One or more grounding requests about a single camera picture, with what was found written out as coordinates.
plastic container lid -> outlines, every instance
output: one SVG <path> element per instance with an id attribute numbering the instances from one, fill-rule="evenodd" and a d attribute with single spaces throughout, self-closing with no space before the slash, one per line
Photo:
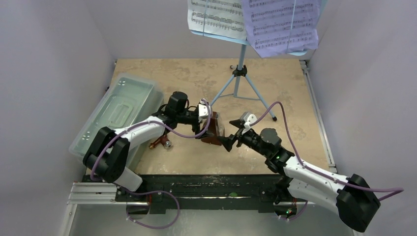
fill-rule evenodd
<path id="1" fill-rule="evenodd" d="M 91 116 L 69 147 L 70 153 L 83 161 L 94 137 L 102 127 L 123 128 L 147 119 L 163 102 L 163 93 L 155 81 L 120 73 L 103 96 Z M 126 166 L 135 168 L 139 160 L 133 160 L 138 149 L 129 152 Z"/>

white backdrop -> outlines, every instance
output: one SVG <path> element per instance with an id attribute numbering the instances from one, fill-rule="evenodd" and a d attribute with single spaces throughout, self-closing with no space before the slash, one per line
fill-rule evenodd
<path id="1" fill-rule="evenodd" d="M 187 0 L 86 0 L 115 58 L 238 58 L 240 45 L 194 35 L 187 24 Z M 318 25 L 326 31 L 339 1 L 326 5 Z M 313 51 L 300 57 L 309 59 Z M 247 58 L 258 58 L 252 47 Z"/>
<path id="2" fill-rule="evenodd" d="M 54 236 L 113 59 L 83 0 L 0 5 L 0 235 Z"/>
<path id="3" fill-rule="evenodd" d="M 338 170 L 405 188 L 382 201 L 370 236 L 417 232 L 416 9 L 415 0 L 343 0 L 311 59 Z"/>

music score page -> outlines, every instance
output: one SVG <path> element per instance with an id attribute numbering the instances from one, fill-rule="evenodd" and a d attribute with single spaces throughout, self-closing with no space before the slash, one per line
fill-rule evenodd
<path id="1" fill-rule="evenodd" d="M 319 46 L 316 25 L 321 0 L 297 0 L 295 9 L 294 0 L 242 0 L 241 3 L 247 40 L 260 57 Z"/>
<path id="2" fill-rule="evenodd" d="M 188 27 L 190 30 L 246 39 L 240 0 L 188 0 Z"/>

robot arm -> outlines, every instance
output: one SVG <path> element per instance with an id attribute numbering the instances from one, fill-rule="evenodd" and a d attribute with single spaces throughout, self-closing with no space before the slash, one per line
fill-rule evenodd
<path id="1" fill-rule="evenodd" d="M 379 209 L 380 201 L 373 192 L 348 187 L 343 183 L 369 188 L 366 181 L 355 174 L 351 177 L 338 175 L 305 162 L 281 146 L 275 129 L 265 128 L 258 135 L 250 128 L 255 121 L 256 117 L 249 112 L 238 120 L 230 121 L 238 128 L 236 134 L 227 138 L 218 137 L 226 150 L 230 151 L 236 141 L 237 147 L 245 144 L 266 158 L 265 164 L 272 172 L 287 179 L 285 194 L 319 204 L 338 214 L 352 229 L 364 232 Z"/>
<path id="2" fill-rule="evenodd" d="M 174 92 L 167 104 L 146 120 L 130 127 L 112 130 L 101 128 L 88 151 L 83 164 L 93 169 L 103 149 L 110 143 L 95 169 L 95 174 L 108 183 L 116 183 L 130 191 L 136 191 L 142 184 L 142 178 L 126 167 L 129 151 L 140 144 L 170 132 L 177 124 L 190 124 L 197 135 L 201 132 L 200 124 L 204 118 L 209 118 L 211 111 L 201 101 L 194 111 L 186 108 L 188 97 L 183 92 Z M 207 133 L 196 138 L 206 137 Z"/>

marble-patterned surface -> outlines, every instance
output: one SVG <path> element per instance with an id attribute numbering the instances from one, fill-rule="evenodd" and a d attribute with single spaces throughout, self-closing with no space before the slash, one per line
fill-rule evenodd
<path id="1" fill-rule="evenodd" d="M 230 65 L 238 59 L 119 59 L 115 78 L 121 72 L 158 81 L 165 93 L 165 101 L 174 91 L 185 92 L 191 105 L 200 98 L 211 101 L 230 78 Z M 281 101 L 287 115 L 292 138 L 300 156 L 314 165 L 328 169 L 319 127 L 314 115 L 308 88 L 297 59 L 247 59 L 248 75 L 267 103 Z M 234 82 L 224 94 L 232 93 Z M 241 78 L 240 96 L 256 97 L 248 82 Z M 222 97 L 213 110 L 219 112 L 225 123 L 226 136 L 236 132 L 228 121 L 238 119 L 245 111 L 258 117 L 265 112 L 261 101 Z M 279 106 L 273 108 L 277 122 L 266 116 L 255 130 L 273 127 L 283 140 L 283 146 L 292 150 Z M 176 131 L 192 134 L 191 127 L 179 125 Z M 242 146 L 228 153 L 223 147 L 209 145 L 195 139 L 168 135 L 174 147 L 148 149 L 142 156 L 136 172 L 139 174 L 271 174 L 265 158 Z"/>

